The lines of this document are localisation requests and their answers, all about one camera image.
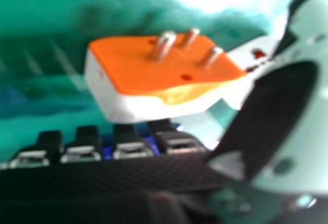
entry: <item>orange and white adapter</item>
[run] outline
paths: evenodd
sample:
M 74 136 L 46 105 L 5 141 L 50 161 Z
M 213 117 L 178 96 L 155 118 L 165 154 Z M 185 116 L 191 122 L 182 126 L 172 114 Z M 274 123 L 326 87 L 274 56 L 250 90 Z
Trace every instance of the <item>orange and white adapter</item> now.
M 107 37 L 89 44 L 85 76 L 106 119 L 121 124 L 205 111 L 245 76 L 199 30 Z

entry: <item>plug pin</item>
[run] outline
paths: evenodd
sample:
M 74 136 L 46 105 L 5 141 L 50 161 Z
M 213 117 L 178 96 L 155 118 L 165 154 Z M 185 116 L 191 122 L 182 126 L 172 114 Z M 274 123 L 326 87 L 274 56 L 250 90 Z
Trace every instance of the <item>plug pin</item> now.
M 166 31 L 158 38 L 150 58 L 161 61 L 169 54 L 176 40 L 176 34 L 173 31 Z
M 222 48 L 215 46 L 213 48 L 211 48 L 208 53 L 205 55 L 203 61 L 202 61 L 202 65 L 205 68 L 209 68 L 212 64 L 215 63 L 215 60 L 218 58 L 219 55 L 221 55 L 223 53 Z
M 186 35 L 184 36 L 184 38 L 182 39 L 182 42 L 180 44 L 181 48 L 187 48 L 189 47 L 197 38 L 197 36 L 199 35 L 200 30 L 198 28 L 192 28 L 190 29 Z

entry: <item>white plastic part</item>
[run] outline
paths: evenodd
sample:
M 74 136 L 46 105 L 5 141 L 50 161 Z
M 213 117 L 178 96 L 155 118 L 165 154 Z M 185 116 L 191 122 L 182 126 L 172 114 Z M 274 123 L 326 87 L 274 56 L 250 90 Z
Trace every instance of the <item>white plastic part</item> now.
M 291 18 L 289 30 L 297 40 L 278 56 L 279 65 L 310 61 L 319 73 L 296 126 L 252 185 L 275 193 L 328 195 L 328 0 L 307 0 Z M 272 163 L 285 159 L 293 163 L 288 172 L 268 174 Z
M 262 36 L 243 44 L 228 53 L 231 60 L 241 69 L 259 66 L 244 78 L 226 86 L 223 100 L 233 109 L 240 110 L 244 101 L 252 91 L 254 81 L 263 76 L 271 68 L 273 62 L 268 62 L 278 44 L 278 40 L 271 36 Z M 260 50 L 266 56 L 256 59 L 254 51 Z
M 207 110 L 222 98 L 224 88 L 215 89 L 197 99 L 167 105 L 154 96 L 120 94 L 104 74 L 91 50 L 87 52 L 85 67 L 87 84 L 107 120 L 119 124 L 139 123 L 195 114 Z

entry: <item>metal prong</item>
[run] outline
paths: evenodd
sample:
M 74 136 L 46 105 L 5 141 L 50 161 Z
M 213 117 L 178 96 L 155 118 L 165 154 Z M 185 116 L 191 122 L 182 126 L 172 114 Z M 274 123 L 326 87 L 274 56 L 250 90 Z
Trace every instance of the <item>metal prong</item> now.
M 184 38 L 182 39 L 182 42 L 180 44 L 180 47 L 182 48 L 187 48 L 189 47 L 197 38 L 197 36 L 199 35 L 200 30 L 198 28 L 192 28 L 190 29 L 186 35 L 184 36 Z
M 173 31 L 166 31 L 158 38 L 155 48 L 150 58 L 156 61 L 163 60 L 170 52 L 176 40 L 176 34 Z
M 205 68 L 210 67 L 212 64 L 215 63 L 215 60 L 218 58 L 219 55 L 223 53 L 222 48 L 215 46 L 212 49 L 209 50 L 209 52 L 206 54 L 202 61 L 202 65 Z

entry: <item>teal background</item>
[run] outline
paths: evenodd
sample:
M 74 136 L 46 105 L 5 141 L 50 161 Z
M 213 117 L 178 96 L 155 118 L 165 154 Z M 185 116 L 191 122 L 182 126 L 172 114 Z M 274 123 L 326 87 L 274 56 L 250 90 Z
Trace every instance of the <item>teal background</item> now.
M 88 42 L 163 30 L 202 33 L 229 51 L 280 35 L 290 0 L 0 0 L 0 161 L 35 142 L 39 131 L 111 131 L 83 79 Z M 210 109 L 227 127 L 235 111 Z

